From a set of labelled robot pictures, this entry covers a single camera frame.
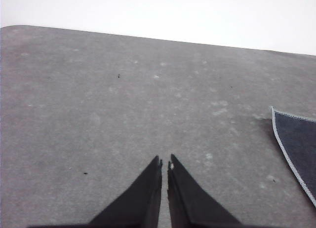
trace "white stitching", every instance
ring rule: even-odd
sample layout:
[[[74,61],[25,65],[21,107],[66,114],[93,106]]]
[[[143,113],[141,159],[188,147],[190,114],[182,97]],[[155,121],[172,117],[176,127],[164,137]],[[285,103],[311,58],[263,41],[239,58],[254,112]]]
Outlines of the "white stitching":
[[[285,116],[288,116],[288,117],[291,117],[291,118],[295,118],[295,119],[299,119],[299,120],[305,120],[305,121],[309,121],[309,122],[313,122],[313,123],[316,122],[315,118],[309,118],[309,117],[299,116],[299,115],[295,115],[295,114],[289,114],[289,113],[282,112],[282,111],[276,111],[276,110],[273,109],[273,107],[271,107],[271,109],[274,112],[277,112],[278,114],[282,114],[282,115],[285,115]]]
[[[281,141],[281,138],[279,137],[278,135],[278,131],[277,131],[277,124],[276,124],[276,112],[279,113],[279,111],[275,111],[273,109],[273,107],[271,107],[271,110],[272,110],[272,125],[273,125],[273,131],[275,133],[275,137],[276,137],[276,140],[283,152],[283,155],[288,163],[288,165],[290,166],[292,172],[294,173],[296,179],[298,180],[298,182],[300,183],[300,185],[302,186],[303,190],[305,191],[305,193],[307,194],[307,196],[310,198],[310,200],[312,201],[313,205],[316,207],[316,199],[314,198],[313,194],[311,193],[311,191],[308,189],[307,185],[305,184],[305,182],[303,181],[302,177],[300,176],[300,174],[298,173],[297,169],[295,168],[293,162],[291,161],[289,155],[287,154],[284,146],[283,146],[283,143]],[[292,117],[292,118],[297,118],[297,119],[303,119],[303,120],[307,120],[307,121],[311,121],[311,120],[308,120],[309,118],[305,119],[304,117],[303,118],[300,118],[299,116],[297,115],[290,115],[290,114],[287,114],[287,113],[281,113],[285,116],[289,116],[289,117]]]

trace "white background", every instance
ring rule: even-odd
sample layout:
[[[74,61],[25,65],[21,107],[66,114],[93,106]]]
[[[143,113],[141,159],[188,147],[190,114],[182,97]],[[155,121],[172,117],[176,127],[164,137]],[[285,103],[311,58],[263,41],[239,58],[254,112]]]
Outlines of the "white background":
[[[10,25],[316,55],[316,0],[1,0]]]

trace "fabric edge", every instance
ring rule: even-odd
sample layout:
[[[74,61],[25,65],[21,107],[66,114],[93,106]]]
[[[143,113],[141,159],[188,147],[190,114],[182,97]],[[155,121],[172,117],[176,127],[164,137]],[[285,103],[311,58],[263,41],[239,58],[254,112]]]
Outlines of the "fabric edge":
[[[302,177],[300,176],[300,174],[298,173],[296,167],[294,166],[291,158],[289,157],[289,155],[287,154],[285,147],[281,141],[281,138],[278,135],[278,131],[277,131],[277,124],[276,124],[276,113],[280,113],[283,114],[285,116],[288,117],[293,117],[293,118],[298,118],[298,119],[303,119],[303,120],[307,120],[307,121],[311,121],[311,122],[316,122],[312,120],[309,120],[310,118],[305,118],[305,117],[301,117],[298,115],[293,115],[293,114],[288,114],[285,112],[280,112],[280,111],[276,111],[273,107],[271,107],[271,111],[272,111],[272,125],[273,125],[273,132],[275,134],[276,140],[282,150],[282,153],[288,163],[288,165],[290,166],[293,174],[295,175],[296,179],[298,180],[298,182],[300,183],[300,185],[302,186],[303,190],[305,191],[305,193],[307,194],[307,196],[309,197],[309,199],[312,201],[313,205],[316,207],[316,199],[313,196],[313,194],[311,193],[311,191],[308,189],[307,185],[305,184],[305,182],[303,181]]]

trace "dark fabric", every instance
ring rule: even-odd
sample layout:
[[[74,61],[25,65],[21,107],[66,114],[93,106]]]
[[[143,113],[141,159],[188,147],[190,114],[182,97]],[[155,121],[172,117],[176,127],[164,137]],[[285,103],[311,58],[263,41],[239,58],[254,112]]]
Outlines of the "dark fabric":
[[[275,127],[287,161],[297,170],[313,197],[316,196],[316,122],[275,111]]]

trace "gray carpet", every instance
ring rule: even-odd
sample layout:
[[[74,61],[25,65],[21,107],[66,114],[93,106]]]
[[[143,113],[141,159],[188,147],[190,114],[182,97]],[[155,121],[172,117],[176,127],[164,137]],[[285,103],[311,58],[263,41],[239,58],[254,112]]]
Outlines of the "gray carpet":
[[[86,223],[156,154],[159,227],[170,227],[174,153],[243,223],[314,228],[269,106],[316,117],[315,95],[316,56],[2,28],[2,227]]]

